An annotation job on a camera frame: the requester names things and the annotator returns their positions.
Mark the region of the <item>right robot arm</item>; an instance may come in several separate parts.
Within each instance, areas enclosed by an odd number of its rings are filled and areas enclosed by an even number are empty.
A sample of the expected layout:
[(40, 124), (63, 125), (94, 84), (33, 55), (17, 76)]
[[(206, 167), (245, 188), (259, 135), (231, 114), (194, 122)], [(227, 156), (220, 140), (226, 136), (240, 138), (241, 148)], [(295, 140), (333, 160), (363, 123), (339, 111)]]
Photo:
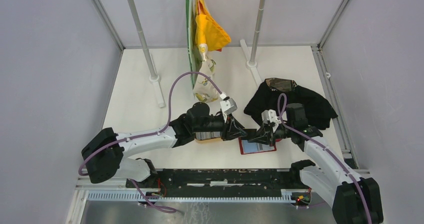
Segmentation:
[[(281, 117), (286, 113), (287, 120)], [(290, 139), (309, 158), (293, 162), (289, 183), (315, 191), (331, 207), (338, 224), (381, 224), (384, 221), (379, 184), (365, 178), (334, 153), (322, 132), (309, 125), (304, 106), (291, 103), (285, 110), (264, 110), (260, 129), (249, 142), (273, 146), (277, 140)]]

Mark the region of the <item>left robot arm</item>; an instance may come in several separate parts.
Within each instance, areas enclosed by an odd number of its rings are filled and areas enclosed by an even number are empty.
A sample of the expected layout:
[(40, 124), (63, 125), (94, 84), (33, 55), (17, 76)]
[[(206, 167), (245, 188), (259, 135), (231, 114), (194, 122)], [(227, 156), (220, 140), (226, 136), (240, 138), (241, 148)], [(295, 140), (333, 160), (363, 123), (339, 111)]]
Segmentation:
[(135, 133), (116, 133), (111, 127), (102, 129), (82, 150), (80, 176), (88, 176), (93, 184), (111, 178), (132, 179), (145, 188), (153, 187), (157, 174), (151, 160), (133, 159), (134, 155), (172, 149), (197, 141), (221, 139), (231, 141), (248, 135), (234, 116), (220, 110), (210, 114), (206, 103), (197, 102), (186, 113), (163, 127)]

